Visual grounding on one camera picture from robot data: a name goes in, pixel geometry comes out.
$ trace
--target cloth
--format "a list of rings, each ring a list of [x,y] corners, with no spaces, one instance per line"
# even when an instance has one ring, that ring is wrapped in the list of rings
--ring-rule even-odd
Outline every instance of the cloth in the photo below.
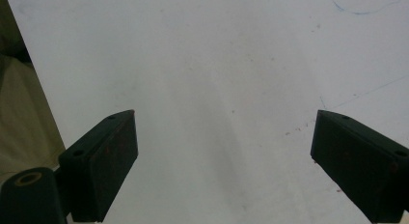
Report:
[[[29,168],[54,168],[64,150],[34,69],[0,55],[0,182]]]

